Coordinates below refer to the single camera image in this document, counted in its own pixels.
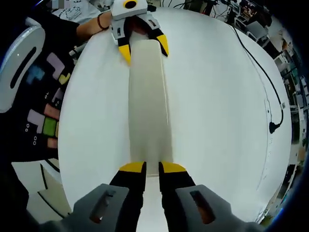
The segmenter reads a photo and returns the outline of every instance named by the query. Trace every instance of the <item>bracelet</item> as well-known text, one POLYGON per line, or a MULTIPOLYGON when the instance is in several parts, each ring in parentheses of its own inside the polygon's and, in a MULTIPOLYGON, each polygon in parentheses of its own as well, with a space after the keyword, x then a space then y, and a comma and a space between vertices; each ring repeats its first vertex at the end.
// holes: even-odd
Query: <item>bracelet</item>
POLYGON ((101 16, 102 14, 103 14, 103 13, 99 14, 98 17, 97 17, 97 19, 98 19, 98 26, 102 29, 102 31, 104 31, 104 30, 107 30, 109 27, 106 27, 106 28, 102 27, 102 25, 101 25, 101 23, 100 23, 100 16, 101 16))

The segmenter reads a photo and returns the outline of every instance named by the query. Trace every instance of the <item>desk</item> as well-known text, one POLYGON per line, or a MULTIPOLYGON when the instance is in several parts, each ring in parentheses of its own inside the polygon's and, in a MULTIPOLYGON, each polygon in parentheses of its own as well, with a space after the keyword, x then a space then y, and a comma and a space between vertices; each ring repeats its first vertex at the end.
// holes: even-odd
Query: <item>desk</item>
MULTIPOLYGON (((285 103, 283 123, 271 135, 270 113, 273 122, 281 119, 275 92, 230 26, 187 10, 159 8, 153 16, 169 43, 163 62, 174 162, 230 202, 236 216, 255 220, 283 181, 290 156, 291 117, 280 73, 239 32, 285 103)), ((143 38, 134 33, 131 42, 143 38)), ((130 162, 128 79, 110 30, 93 36, 71 75, 60 115, 60 171, 72 208, 130 162)), ((158 229, 164 224, 160 192, 147 190, 156 185, 155 178, 147 180, 138 231, 164 231, 158 229)))

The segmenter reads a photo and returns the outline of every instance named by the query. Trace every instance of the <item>person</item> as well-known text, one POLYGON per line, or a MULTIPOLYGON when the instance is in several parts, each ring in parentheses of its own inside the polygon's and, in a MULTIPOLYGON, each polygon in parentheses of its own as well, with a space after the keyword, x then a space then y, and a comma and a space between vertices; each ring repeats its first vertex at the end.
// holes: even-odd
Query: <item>person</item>
MULTIPOLYGON (((79 25, 62 20, 40 7, 33 8, 35 3, 32 0, 20 1, 16 8, 11 1, 8 4, 11 4, 9 8, 16 10, 14 19, 7 19, 6 14, 1 14, 1 21, 6 22, 2 28, 6 36, 0 46, 1 68, 11 44, 26 28, 26 17, 38 22, 45 31, 42 52, 22 77, 11 108, 0 109, 1 205, 8 216, 2 221, 11 229, 32 226, 26 210, 28 191, 18 180, 11 163, 58 157, 57 130, 61 104, 74 68, 69 51, 92 35, 107 30, 112 19, 111 13, 107 12, 79 25)), ((3 85, 2 74, 1 69, 0 85, 3 85)))
MULTIPOLYGON (((57 158, 59 116, 66 86, 74 64, 69 51, 108 29, 111 13, 106 12, 79 25, 43 11, 39 6, 9 25, 24 30, 26 16, 45 31, 42 52, 29 67, 18 87, 12 107, 0 113, 0 145, 9 161, 57 158)), ((16 36, 2 46, 2 57, 16 36)))

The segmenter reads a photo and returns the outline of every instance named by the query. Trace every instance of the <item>white table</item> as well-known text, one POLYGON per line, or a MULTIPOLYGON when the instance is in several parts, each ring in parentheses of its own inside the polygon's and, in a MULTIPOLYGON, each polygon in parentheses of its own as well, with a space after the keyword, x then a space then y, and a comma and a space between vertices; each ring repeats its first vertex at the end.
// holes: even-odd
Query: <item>white table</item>
MULTIPOLYGON (((230 202, 236 216, 253 221, 283 181, 290 156, 291 117, 280 73, 272 58, 239 32, 285 103, 283 123, 271 135, 270 112, 278 123, 280 106, 234 31, 185 10, 161 8, 153 16, 169 43, 163 60, 174 162, 196 184, 230 202)), ((138 39, 144 37, 133 34, 131 42, 138 39)), ((60 116, 59 163, 72 208, 130 162, 128 78, 111 32, 93 36, 71 76, 60 116)), ((167 231, 157 185, 156 178, 147 179, 138 231, 167 231)))

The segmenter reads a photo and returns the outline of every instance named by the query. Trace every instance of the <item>black shirt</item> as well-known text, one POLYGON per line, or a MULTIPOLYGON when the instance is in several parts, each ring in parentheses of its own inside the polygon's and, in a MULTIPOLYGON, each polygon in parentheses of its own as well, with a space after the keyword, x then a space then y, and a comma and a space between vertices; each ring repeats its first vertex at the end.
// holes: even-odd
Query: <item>black shirt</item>
POLYGON ((37 10, 30 17, 45 30, 42 52, 25 73, 12 108, 2 114, 0 143, 10 161, 57 158, 59 116, 74 64, 79 24, 37 10))

